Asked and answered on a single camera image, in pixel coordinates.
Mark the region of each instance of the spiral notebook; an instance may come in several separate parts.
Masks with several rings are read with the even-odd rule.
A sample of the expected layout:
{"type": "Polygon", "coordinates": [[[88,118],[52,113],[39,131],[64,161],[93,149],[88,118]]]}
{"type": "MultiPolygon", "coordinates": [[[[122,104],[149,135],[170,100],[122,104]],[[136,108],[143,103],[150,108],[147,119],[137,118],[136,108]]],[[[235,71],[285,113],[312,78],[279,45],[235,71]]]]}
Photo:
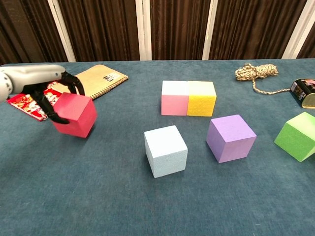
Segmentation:
{"type": "MultiPolygon", "coordinates": [[[[116,86],[128,80],[128,76],[105,65],[95,65],[76,75],[81,81],[85,96],[96,99],[116,86]]],[[[55,84],[52,87],[58,92],[69,92],[67,86],[55,84]]]]}

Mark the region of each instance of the black can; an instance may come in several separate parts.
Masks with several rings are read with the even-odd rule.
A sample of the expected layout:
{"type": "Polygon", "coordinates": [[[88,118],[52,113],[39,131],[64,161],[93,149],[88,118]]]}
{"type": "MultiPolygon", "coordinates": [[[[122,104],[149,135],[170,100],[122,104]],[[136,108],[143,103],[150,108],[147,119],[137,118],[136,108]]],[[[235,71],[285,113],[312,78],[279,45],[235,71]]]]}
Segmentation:
{"type": "Polygon", "coordinates": [[[298,79],[291,91],[303,108],[315,109],[315,79],[298,79]]]}

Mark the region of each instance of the red cube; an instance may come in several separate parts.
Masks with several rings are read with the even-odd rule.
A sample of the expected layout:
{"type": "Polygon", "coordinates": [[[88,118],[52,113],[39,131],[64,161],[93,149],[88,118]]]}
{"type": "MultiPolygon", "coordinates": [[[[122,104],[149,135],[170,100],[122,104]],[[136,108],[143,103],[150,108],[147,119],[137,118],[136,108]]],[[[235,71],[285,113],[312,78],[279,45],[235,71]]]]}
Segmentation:
{"type": "Polygon", "coordinates": [[[64,92],[54,105],[55,112],[68,119],[69,124],[53,122],[64,134],[86,138],[93,127],[97,112],[90,97],[64,92]]]}

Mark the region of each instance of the cube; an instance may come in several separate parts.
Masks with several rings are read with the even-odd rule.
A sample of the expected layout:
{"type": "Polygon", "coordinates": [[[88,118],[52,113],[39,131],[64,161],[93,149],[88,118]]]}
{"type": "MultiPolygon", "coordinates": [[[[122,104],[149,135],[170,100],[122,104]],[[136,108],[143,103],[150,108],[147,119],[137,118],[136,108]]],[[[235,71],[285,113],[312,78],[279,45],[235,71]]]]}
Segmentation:
{"type": "Polygon", "coordinates": [[[275,144],[299,162],[315,153],[315,117],[303,112],[288,120],[275,139],[275,144]]]}
{"type": "Polygon", "coordinates": [[[188,116],[210,117],[217,95],[212,82],[189,81],[188,116]]]}
{"type": "Polygon", "coordinates": [[[255,133],[240,115],[211,119],[207,144],[219,163],[247,157],[255,133]]]}
{"type": "Polygon", "coordinates": [[[64,92],[54,105],[57,114],[70,121],[69,124],[53,122],[56,129],[64,134],[86,138],[97,117],[92,99],[87,96],[64,92]]]}
{"type": "Polygon", "coordinates": [[[161,99],[162,115],[186,116],[188,99],[187,81],[163,81],[161,99]]]}
{"type": "Polygon", "coordinates": [[[154,178],[186,168],[188,149],[176,126],[144,132],[144,141],[154,178]]]}

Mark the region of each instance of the brown curtain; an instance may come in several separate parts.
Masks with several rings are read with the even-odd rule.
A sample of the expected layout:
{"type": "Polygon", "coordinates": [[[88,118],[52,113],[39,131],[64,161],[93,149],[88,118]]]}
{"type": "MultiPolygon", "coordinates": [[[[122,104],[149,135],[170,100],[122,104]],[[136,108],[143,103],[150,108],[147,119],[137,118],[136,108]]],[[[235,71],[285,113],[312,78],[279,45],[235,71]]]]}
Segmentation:
{"type": "Polygon", "coordinates": [[[279,59],[306,0],[219,0],[209,59],[279,59]]]}
{"type": "Polygon", "coordinates": [[[315,58],[315,23],[313,24],[297,58],[315,58]]]}
{"type": "Polygon", "coordinates": [[[134,0],[59,0],[77,61],[139,60],[134,0]]]}
{"type": "Polygon", "coordinates": [[[150,0],[152,59],[202,59],[210,0],[150,0]]]}
{"type": "Polygon", "coordinates": [[[0,63],[67,61],[46,0],[0,0],[0,63]]]}

